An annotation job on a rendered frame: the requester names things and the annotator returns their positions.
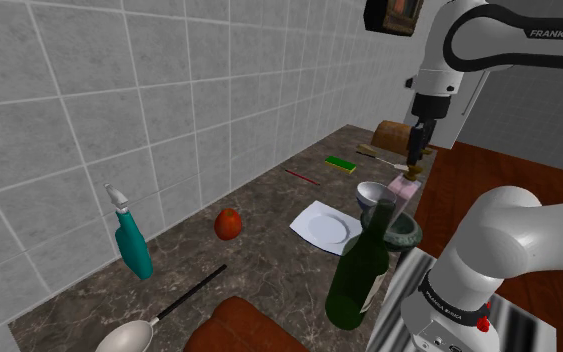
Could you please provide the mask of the red pencil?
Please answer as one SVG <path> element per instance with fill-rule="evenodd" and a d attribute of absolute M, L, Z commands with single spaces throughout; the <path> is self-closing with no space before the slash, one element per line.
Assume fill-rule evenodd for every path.
<path fill-rule="evenodd" d="M 319 182 L 317 182 L 317 181 L 315 181 L 315 180 L 313 180 L 313 179 L 310 179 L 310 178 L 308 178 L 308 177 L 306 177 L 306 176 L 303 176 L 303 175 L 301 175 L 301 174 L 299 174 L 299 173 L 297 173 L 297 172 L 294 172 L 294 171 L 292 171 L 292 170 L 284 169 L 284 171 L 287 172 L 287 173 L 289 173 L 289 174 L 291 174 L 291 175 L 293 175 L 293 176 L 296 176 L 296 177 L 298 177 L 298 178 L 300 178 L 300 179 L 302 179 L 302 180 L 304 180 L 304 181 L 307 181 L 307 182 L 309 182 L 309 183 L 311 183 L 311 184 L 318 185 L 318 186 L 320 185 Z"/>

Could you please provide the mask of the reddish brown bread loaf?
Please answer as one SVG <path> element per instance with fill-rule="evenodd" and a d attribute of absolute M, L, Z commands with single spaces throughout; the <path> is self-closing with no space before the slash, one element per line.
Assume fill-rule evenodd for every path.
<path fill-rule="evenodd" d="M 232 296 L 186 342 L 183 352 L 309 352 L 247 300 Z"/>

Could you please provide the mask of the green stone bowl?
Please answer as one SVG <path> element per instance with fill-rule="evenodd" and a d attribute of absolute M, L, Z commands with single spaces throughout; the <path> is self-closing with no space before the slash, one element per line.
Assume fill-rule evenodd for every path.
<path fill-rule="evenodd" d="M 362 232 L 352 251 L 360 254 L 383 256 L 390 252 L 404 252 L 417 246 L 422 240 L 422 230 L 416 221 L 402 212 L 393 218 L 393 207 L 385 206 L 378 211 L 377 206 L 362 212 Z"/>

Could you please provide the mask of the teal spray bottle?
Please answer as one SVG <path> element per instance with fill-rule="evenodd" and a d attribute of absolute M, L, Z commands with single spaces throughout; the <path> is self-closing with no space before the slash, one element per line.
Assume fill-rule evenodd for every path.
<path fill-rule="evenodd" d="M 126 266 L 141 280 L 153 274 L 152 260 L 144 236 L 128 208 L 128 199 L 114 186 L 105 183 L 104 187 L 115 206 L 119 227 L 115 240 Z"/>

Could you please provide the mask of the white square plate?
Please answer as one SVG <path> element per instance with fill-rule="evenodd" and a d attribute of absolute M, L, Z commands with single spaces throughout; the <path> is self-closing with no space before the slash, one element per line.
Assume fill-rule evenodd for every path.
<path fill-rule="evenodd" d="M 362 232 L 359 220 L 319 201 L 305 208 L 290 228 L 305 241 L 335 255 L 342 255 L 347 242 Z"/>

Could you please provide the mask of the framed wall picture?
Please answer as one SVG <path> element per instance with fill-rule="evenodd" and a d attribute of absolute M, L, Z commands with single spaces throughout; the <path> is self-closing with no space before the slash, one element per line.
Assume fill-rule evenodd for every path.
<path fill-rule="evenodd" d="M 366 0 L 363 21 L 367 31 L 411 37 L 424 0 Z"/>

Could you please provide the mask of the striped robot stand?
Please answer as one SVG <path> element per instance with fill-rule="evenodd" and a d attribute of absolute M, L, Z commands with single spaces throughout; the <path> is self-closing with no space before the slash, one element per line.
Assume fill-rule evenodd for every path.
<path fill-rule="evenodd" d="M 415 346 L 405 326 L 400 306 L 417 290 L 435 258 L 414 248 L 399 254 L 393 277 L 381 305 L 366 352 L 471 352 L 444 333 L 426 328 Z M 490 298 L 488 320 L 499 335 L 499 352 L 558 352 L 556 328 L 495 294 Z"/>

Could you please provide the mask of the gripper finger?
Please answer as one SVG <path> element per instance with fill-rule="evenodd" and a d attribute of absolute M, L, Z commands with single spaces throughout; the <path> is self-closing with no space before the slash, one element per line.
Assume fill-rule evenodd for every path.
<path fill-rule="evenodd" d="M 420 158 L 423 133 L 424 129 L 422 124 L 416 124 L 410 129 L 407 145 L 408 155 L 406 161 L 408 166 L 415 166 Z"/>
<path fill-rule="evenodd" d="M 423 125 L 423 140 L 422 140 L 422 154 L 430 155 L 431 151 L 428 149 L 434 129 L 436 127 L 436 120 L 427 120 Z"/>

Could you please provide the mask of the tan round bread loaf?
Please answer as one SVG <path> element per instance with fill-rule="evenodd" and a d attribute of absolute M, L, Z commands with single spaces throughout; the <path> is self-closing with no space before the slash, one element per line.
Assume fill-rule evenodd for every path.
<path fill-rule="evenodd" d="M 410 130 L 411 127 L 403 123 L 384 120 L 375 130 L 371 145 L 407 156 Z"/>

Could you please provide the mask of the pink bottle with gold cap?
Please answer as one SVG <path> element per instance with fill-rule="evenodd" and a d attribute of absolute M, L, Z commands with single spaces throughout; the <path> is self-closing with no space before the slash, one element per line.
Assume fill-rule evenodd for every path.
<path fill-rule="evenodd" d="M 408 170 L 393 179 L 387 188 L 396 195 L 395 212 L 392 215 L 391 224 L 401 215 L 411 198 L 419 190 L 422 183 L 417 176 L 423 169 L 419 166 L 409 166 Z"/>

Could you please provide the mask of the green and yellow sponge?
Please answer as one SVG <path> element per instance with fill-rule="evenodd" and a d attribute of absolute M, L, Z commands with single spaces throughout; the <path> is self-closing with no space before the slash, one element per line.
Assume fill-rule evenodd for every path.
<path fill-rule="evenodd" d="M 325 163 L 329 166 L 336 168 L 336 169 L 342 170 L 343 172 L 345 172 L 347 174 L 351 174 L 356 169 L 355 164 L 353 164 L 349 161 L 340 159 L 340 158 L 335 157 L 335 156 L 327 157 L 325 159 Z"/>

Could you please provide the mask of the dark green wine bottle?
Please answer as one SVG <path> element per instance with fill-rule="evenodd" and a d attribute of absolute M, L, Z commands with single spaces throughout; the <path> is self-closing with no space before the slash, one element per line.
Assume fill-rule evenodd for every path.
<path fill-rule="evenodd" d="M 368 225 L 356 237 L 352 247 L 348 243 L 340 257 L 325 311 L 330 322 L 343 330 L 357 328 L 371 306 L 389 269 L 389 253 L 384 234 L 395 210 L 395 202 L 380 199 L 372 208 Z"/>

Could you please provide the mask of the red tomato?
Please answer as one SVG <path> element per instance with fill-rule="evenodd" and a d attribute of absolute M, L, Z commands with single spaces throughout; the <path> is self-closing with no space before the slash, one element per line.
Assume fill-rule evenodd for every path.
<path fill-rule="evenodd" d="M 236 210 L 223 209 L 216 217 L 214 231 L 221 240 L 231 240 L 237 237 L 242 230 L 242 220 Z"/>

